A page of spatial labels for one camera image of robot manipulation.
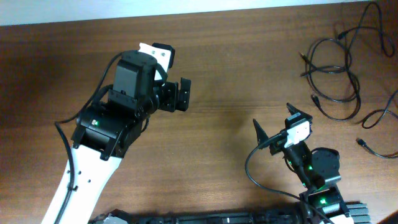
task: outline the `brown tabletop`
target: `brown tabletop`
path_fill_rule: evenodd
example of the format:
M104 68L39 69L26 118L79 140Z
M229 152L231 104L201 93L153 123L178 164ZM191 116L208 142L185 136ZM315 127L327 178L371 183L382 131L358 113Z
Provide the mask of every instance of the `brown tabletop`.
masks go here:
M397 43L396 7L382 4L386 32ZM53 122L76 113L92 94L116 53L160 42L176 49L169 80L192 80L187 112L157 111L148 130L129 148L106 184L93 217L115 208L130 213L212 212L267 208L295 202L256 187L244 161L256 146L252 119L268 135L284 128L286 102L313 116L310 149L341 155L338 183L346 201L367 203L373 222L398 209L398 161L370 155L361 137L380 153L397 148L397 121L387 115L363 129L358 122L385 107L398 87L397 57L381 54L377 34L362 30L354 43L352 71L361 84L362 107L351 121L324 117L313 104L298 52L320 37L358 25L366 3L281 7L0 27L0 222L40 223L67 161ZM366 24L376 24L371 10ZM319 48L315 63L343 64L335 45ZM114 67L105 83L112 83ZM315 74L332 96L352 91L347 76ZM333 116L355 103L320 99ZM391 105L397 111L397 100ZM63 125L68 137L75 123ZM260 183L298 195L297 176L269 150L250 170Z

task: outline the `table surface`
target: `table surface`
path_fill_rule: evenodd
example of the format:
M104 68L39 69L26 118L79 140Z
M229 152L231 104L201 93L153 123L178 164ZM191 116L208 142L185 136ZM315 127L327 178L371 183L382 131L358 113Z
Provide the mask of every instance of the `table surface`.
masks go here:
M384 27L397 43L391 2L382 2ZM0 27L0 220L40 223L67 161L55 120L77 112L93 92L111 57L139 43L176 49L169 80L192 80L187 112L153 114L148 130L129 148L106 184L93 217L115 208L130 213L251 210L294 202L256 187L244 161L256 146L252 119L268 135L284 128L286 102L313 116L310 149L329 147L341 155L338 183L346 201L367 203L373 222L398 208L398 163L372 156L355 139L380 153L396 149L396 119L386 116L370 130L357 122L383 108L398 86L397 57L381 54L377 35L361 31L353 47L352 71L361 83L362 107L344 123L324 117L299 75L306 52L320 37L357 25L366 3L281 7L172 16L135 17ZM375 10L366 24L375 24ZM335 45L320 47L315 63L342 64ZM114 67L105 83L112 83ZM316 74L333 96L352 91L347 76ZM334 116L354 102L321 99ZM392 111L397 111L397 99ZM63 125L71 136L75 123ZM282 160L258 152L250 170L260 183L298 195L305 189Z

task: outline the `white wall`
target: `white wall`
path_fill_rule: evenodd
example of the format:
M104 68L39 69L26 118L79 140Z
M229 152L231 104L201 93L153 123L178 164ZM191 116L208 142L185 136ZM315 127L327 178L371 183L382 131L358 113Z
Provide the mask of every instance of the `white wall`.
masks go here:
M0 0L0 26L363 0Z

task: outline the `white plastic part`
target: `white plastic part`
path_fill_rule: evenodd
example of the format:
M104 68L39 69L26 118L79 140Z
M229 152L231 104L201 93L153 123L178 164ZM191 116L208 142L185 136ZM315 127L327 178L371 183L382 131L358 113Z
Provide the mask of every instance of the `white plastic part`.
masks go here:
M140 47L140 49L138 50L139 52L149 54L154 58L156 58L157 63L163 67L165 72L167 72L167 69L169 69L170 57L172 55L171 51L165 49L159 49L144 43L140 43L139 47ZM162 79L162 77L160 76L159 72L156 71L155 80L160 80L160 79Z
M354 224L353 217L346 217L344 214L330 218L334 224Z
M105 184L122 161L117 157L110 157L109 160L104 161L100 159L100 155L100 152L86 146L80 145L78 149L72 148L77 190L72 191L60 220L61 224L88 223ZM70 170L69 161L42 224L53 224L60 211L67 194L70 178L68 170Z
M287 130L287 142L285 148L303 141L310 135L310 122L305 121Z

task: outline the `wooden table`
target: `wooden table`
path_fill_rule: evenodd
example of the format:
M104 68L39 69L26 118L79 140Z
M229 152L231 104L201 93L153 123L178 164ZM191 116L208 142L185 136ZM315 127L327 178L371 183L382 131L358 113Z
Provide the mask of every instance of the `wooden table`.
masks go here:
M385 30L395 35L396 7L382 2ZM169 80L192 80L186 113L157 111L149 129L130 147L93 212L213 212L267 208L294 202L256 187L244 161L256 145L252 119L269 135L284 128L290 102L313 115L308 146L341 154L338 184L346 201L367 203L374 222L398 208L398 162L380 159L355 143L364 138L380 153L397 148L397 121L386 116L370 130L356 124L383 108L398 86L397 57L380 53L377 35L361 31L352 71L361 82L362 108L352 121L324 117L310 99L298 51L306 52L335 29L357 25L366 3L281 7L97 21L0 27L0 222L40 223L67 161L55 120L77 112L93 92L111 57L160 42L176 49ZM366 18L374 25L375 10ZM325 45L316 63L343 64L342 53ZM114 67L106 79L112 83ZM346 75L316 74L319 88L349 94ZM397 100L391 110L397 111ZM321 99L334 116L354 103ZM71 136L75 123L63 125ZM282 160L257 153L252 175L268 187L298 195L305 189Z

